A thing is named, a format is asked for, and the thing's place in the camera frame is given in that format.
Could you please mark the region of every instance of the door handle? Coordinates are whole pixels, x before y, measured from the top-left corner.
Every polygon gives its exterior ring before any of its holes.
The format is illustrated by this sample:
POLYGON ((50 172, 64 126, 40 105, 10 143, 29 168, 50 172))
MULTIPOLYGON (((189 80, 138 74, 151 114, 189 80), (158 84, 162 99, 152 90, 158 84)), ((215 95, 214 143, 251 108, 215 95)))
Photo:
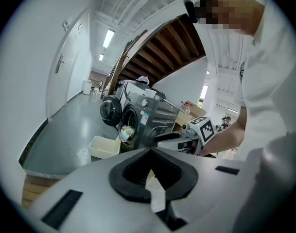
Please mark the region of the door handle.
POLYGON ((56 70, 55 70, 55 73, 58 73, 59 72, 59 68, 60 68, 60 64, 61 63, 66 63, 66 62, 64 62, 62 59, 64 58, 64 55, 63 54, 61 54, 60 55, 60 57, 59 57, 59 61, 58 61, 58 64, 57 64, 57 66, 56 66, 56 70))

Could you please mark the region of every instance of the white basket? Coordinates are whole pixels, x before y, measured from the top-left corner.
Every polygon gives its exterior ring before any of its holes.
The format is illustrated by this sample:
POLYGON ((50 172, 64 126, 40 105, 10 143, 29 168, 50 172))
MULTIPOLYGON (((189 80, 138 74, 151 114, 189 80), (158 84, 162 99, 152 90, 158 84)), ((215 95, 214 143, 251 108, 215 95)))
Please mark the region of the white basket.
POLYGON ((101 136, 95 136, 88 146, 88 151, 91 156, 106 159, 120 153, 120 143, 101 136))

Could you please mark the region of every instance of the cardboard box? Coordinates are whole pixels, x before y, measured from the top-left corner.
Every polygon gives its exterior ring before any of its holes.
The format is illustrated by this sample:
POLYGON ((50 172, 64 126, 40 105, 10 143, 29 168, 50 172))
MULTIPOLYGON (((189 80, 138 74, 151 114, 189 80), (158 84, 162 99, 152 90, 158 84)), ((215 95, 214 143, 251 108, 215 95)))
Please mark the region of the cardboard box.
POLYGON ((187 101, 191 106, 191 112, 190 115, 183 113, 182 111, 179 112, 178 117, 176 119, 176 123, 174 126, 173 131, 180 131, 182 125, 186 124, 187 122, 190 122, 191 120, 197 118, 197 117, 203 117, 206 114, 206 111, 202 108, 198 107, 196 104, 191 103, 190 101, 187 101))

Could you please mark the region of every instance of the washing machine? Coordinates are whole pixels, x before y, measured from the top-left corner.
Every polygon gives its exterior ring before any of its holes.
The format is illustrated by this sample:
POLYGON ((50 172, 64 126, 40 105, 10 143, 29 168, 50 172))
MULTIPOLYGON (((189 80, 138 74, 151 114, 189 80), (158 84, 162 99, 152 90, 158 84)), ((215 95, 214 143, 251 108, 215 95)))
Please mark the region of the washing machine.
POLYGON ((179 108, 156 96, 148 98, 134 92, 127 94, 122 108, 120 100, 108 96, 100 105, 101 118, 109 126, 130 126, 135 129, 133 136, 121 144, 120 152, 137 150, 155 145, 154 137, 173 130, 179 108))
MULTIPOLYGON (((119 82, 117 92, 115 96, 120 100, 121 107, 125 107, 125 103, 127 100, 127 95, 130 92, 137 93, 143 95, 146 89, 150 89, 149 85, 145 82, 138 81, 138 80, 123 80, 119 82)), ((157 95, 163 99, 166 99, 165 94, 161 93, 157 90, 157 95)))

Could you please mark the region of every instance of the staircase underside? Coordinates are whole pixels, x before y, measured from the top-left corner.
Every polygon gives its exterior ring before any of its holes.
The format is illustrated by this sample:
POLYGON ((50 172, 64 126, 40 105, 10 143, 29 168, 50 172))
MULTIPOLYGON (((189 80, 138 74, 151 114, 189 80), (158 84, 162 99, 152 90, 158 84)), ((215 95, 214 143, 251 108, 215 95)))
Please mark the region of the staircase underside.
POLYGON ((122 80, 135 80, 140 76, 148 76, 152 87, 205 55, 194 25, 184 14, 160 25, 141 43, 138 51, 124 64, 116 87, 122 80))

